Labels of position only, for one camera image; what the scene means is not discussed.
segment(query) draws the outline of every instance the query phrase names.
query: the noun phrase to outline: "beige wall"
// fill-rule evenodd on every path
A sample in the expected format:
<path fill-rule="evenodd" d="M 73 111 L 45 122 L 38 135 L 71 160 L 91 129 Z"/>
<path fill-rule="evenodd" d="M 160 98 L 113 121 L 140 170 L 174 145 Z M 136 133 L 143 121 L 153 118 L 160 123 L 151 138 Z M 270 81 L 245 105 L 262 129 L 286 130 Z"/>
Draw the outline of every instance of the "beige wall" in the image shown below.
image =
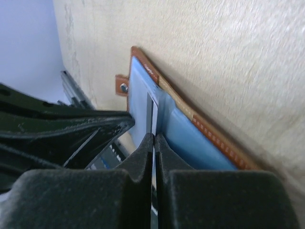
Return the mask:
<path fill-rule="evenodd" d="M 54 0 L 54 7 L 64 65 L 97 107 L 125 109 L 114 76 L 128 73 L 130 47 L 142 47 L 279 172 L 305 215 L 303 0 Z"/>

